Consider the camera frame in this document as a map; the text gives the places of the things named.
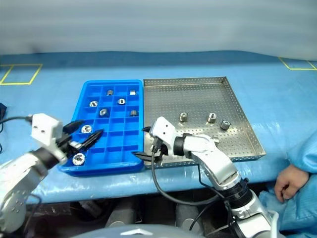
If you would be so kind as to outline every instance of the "white wall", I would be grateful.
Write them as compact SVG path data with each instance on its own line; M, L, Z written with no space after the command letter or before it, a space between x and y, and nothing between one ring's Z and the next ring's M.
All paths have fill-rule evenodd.
M317 0L0 0L0 54L210 50L317 60Z

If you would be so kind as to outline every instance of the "blue tray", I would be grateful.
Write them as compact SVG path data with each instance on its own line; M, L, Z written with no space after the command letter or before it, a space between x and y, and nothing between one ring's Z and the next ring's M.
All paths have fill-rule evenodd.
M119 105L119 99L125 105ZM90 107L97 101L97 107ZM99 111L107 109L108 115L101 117ZM138 116L131 117L130 111L136 110ZM86 153L85 163L75 166L69 159L59 169L72 176L101 175L137 171L143 161L132 151L143 151L143 86L139 80L87 81L81 91L72 120L83 119L84 125L91 125L93 132L104 129L99 141ZM81 133L81 128L73 134L75 141L83 141L89 133Z

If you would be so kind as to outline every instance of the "perforated metal tray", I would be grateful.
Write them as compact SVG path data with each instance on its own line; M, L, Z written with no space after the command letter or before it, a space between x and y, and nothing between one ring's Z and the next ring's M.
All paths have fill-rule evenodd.
M254 134L226 77L145 79L144 126L164 116L179 133L206 134L220 139L219 149L232 161L255 160L265 151ZM188 113L187 122L179 114ZM216 113L214 124L207 123L209 113ZM228 131L220 128L222 120L231 122ZM144 137L145 152L151 153L153 139ZM180 156L164 156L163 167L194 164Z

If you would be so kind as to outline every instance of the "human hand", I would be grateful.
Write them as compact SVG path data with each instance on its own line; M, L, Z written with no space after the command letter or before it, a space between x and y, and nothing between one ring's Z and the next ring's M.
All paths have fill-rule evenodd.
M288 166L277 177L274 187L275 195L280 202L291 199L303 187L309 178L309 173L295 167Z

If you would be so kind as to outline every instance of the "blue sleeve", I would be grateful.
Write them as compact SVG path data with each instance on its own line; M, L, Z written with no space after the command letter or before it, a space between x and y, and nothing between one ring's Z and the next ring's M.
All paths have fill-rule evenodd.
M303 171L317 174L317 131L288 153L290 163Z

